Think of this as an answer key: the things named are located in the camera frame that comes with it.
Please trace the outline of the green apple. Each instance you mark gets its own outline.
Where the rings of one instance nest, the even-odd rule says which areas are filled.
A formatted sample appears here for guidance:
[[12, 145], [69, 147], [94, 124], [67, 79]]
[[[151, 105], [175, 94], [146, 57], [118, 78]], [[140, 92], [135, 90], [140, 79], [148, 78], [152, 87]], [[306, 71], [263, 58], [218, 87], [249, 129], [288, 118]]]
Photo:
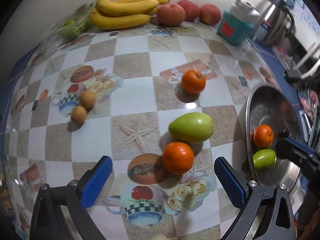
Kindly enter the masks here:
[[258, 171], [264, 171], [272, 168], [276, 161], [276, 152], [269, 148], [259, 150], [253, 155], [254, 168]]

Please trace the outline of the large orange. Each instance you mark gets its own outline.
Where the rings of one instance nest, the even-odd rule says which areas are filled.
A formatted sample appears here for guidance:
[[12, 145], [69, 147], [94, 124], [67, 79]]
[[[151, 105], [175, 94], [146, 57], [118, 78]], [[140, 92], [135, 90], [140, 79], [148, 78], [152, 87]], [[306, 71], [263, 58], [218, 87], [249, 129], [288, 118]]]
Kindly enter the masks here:
[[259, 125], [253, 133], [253, 142], [259, 148], [269, 148], [274, 139], [273, 129], [266, 124]]

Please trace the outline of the green mango-shaped fruit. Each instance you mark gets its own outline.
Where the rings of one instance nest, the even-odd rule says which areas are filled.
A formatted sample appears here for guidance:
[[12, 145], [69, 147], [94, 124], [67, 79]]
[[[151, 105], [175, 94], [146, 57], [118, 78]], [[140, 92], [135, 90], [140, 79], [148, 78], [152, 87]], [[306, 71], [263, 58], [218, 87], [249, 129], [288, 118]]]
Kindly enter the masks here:
[[199, 144], [213, 135], [214, 120], [207, 114], [190, 112], [179, 116], [170, 123], [168, 131], [176, 140]]

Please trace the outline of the small orange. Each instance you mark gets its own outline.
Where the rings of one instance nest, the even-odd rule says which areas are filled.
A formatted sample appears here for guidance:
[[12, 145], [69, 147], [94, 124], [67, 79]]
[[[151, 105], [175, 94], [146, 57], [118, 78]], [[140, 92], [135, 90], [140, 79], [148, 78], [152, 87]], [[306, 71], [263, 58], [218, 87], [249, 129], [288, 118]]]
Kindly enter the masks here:
[[189, 94], [199, 94], [206, 86], [206, 78], [191, 65], [191, 70], [187, 71], [182, 77], [181, 86]]

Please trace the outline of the pink plastic bag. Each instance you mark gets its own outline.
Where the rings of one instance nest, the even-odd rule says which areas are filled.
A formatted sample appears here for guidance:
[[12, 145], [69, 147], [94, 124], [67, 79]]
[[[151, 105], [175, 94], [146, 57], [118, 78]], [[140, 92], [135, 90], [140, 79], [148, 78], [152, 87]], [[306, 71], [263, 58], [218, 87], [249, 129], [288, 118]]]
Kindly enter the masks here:
[[298, 91], [300, 104], [309, 117], [310, 121], [314, 121], [319, 107], [318, 94], [310, 88], [301, 88]]

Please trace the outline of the steel bowl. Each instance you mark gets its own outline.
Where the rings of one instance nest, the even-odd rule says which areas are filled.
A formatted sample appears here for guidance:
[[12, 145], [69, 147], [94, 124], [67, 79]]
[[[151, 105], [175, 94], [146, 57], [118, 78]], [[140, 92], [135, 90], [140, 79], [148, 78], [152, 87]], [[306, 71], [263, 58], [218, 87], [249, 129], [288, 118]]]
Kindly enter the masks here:
[[252, 178], [262, 186], [295, 186], [300, 168], [282, 159], [276, 143], [285, 136], [301, 142], [299, 121], [287, 98], [271, 85], [256, 85], [245, 109], [248, 163]]

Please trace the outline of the black power adapter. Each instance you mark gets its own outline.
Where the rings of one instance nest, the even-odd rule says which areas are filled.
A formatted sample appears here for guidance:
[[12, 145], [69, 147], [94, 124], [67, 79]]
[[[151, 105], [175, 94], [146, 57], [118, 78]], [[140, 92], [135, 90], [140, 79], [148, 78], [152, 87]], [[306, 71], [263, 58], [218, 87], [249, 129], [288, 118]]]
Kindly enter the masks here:
[[294, 69], [285, 70], [283, 77], [288, 83], [297, 83], [301, 80], [299, 72]]

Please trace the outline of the clear plastic fruit container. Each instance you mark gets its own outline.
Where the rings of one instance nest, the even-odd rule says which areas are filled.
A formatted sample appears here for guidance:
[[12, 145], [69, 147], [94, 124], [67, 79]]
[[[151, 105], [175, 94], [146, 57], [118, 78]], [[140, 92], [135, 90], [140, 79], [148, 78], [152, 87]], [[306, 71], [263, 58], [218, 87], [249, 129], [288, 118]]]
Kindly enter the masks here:
[[13, 177], [9, 166], [9, 159], [1, 155], [1, 212], [5, 217], [16, 216], [16, 204], [12, 190]]

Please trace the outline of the steel thermos kettle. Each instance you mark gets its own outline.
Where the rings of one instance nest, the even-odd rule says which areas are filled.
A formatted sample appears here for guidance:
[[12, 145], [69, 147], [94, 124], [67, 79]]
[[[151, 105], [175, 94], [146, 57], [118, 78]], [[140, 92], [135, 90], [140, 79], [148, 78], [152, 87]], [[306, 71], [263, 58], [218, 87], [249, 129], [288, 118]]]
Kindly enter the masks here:
[[253, 41], [261, 46], [275, 46], [295, 28], [295, 19], [284, 0], [263, 0], [256, 10], [260, 17], [254, 28]]

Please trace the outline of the teal plastic box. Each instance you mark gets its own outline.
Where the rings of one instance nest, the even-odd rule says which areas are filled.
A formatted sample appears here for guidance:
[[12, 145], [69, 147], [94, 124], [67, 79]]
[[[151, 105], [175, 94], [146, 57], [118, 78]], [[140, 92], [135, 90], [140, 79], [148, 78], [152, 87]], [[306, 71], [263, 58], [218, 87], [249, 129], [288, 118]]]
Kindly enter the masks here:
[[227, 10], [223, 12], [217, 33], [231, 45], [240, 45], [254, 29], [250, 22], [242, 22]]

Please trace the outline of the clear bag of green fruit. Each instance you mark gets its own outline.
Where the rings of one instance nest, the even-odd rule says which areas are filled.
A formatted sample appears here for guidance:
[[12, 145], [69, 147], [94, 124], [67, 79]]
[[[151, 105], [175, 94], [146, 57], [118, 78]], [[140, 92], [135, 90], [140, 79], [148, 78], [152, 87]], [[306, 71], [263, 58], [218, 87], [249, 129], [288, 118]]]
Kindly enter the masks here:
[[72, 14], [60, 19], [51, 27], [51, 32], [59, 42], [69, 42], [91, 27], [89, 13], [94, 3], [83, 4]]

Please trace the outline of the yellow banana bunch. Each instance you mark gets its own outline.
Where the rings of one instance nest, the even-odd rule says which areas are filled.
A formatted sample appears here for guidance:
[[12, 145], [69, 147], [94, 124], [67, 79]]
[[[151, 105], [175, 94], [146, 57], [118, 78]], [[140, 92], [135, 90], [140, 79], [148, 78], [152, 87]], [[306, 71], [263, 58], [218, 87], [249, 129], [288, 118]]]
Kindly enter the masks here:
[[95, 0], [88, 18], [101, 30], [123, 30], [147, 24], [158, 6], [170, 0]]

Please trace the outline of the red apple right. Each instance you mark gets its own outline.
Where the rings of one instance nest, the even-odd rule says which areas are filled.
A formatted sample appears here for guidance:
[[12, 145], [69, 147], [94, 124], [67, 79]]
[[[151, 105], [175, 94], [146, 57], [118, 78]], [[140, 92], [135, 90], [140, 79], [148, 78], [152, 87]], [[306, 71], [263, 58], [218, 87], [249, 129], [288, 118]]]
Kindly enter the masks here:
[[200, 7], [199, 20], [207, 25], [216, 25], [221, 20], [221, 11], [213, 4], [204, 4]]

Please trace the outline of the red apple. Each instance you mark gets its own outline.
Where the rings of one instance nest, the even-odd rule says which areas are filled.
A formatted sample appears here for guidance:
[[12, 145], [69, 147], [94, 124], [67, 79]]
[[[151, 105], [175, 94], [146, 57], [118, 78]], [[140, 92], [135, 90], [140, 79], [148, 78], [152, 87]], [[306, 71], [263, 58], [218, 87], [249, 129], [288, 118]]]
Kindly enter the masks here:
[[185, 10], [176, 3], [165, 4], [157, 12], [157, 20], [168, 27], [179, 26], [186, 18]]
[[186, 21], [195, 21], [200, 15], [200, 7], [195, 3], [188, 0], [180, 0], [178, 1], [178, 5], [180, 5], [186, 14]]
[[213, 4], [204, 4], [200, 7], [199, 20], [207, 25], [216, 25], [221, 20], [221, 11]]

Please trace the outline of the red apple left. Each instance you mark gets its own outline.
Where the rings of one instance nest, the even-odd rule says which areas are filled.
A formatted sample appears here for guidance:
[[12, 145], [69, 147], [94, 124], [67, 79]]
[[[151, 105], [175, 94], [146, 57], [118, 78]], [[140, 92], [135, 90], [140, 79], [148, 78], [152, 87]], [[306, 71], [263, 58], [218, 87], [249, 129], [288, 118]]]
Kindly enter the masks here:
[[186, 18], [185, 10], [176, 3], [165, 4], [157, 12], [157, 20], [168, 27], [179, 26]]

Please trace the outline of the red apple middle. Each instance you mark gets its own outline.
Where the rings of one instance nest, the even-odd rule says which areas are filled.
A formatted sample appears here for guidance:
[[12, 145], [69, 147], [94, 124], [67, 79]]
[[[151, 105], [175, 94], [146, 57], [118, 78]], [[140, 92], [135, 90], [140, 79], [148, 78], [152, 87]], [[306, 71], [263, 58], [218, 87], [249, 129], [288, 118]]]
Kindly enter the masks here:
[[186, 14], [186, 21], [195, 21], [200, 15], [200, 7], [195, 3], [188, 0], [180, 0], [178, 1], [178, 5], [180, 5]]

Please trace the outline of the white chair frame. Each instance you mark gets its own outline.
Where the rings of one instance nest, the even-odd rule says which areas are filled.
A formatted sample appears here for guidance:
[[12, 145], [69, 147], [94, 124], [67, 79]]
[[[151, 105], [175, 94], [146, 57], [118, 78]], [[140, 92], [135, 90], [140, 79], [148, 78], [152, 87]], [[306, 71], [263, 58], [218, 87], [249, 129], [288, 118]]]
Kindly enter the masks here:
[[313, 42], [308, 49], [300, 44], [292, 53], [293, 67], [302, 80], [312, 77], [319, 69], [319, 42]]

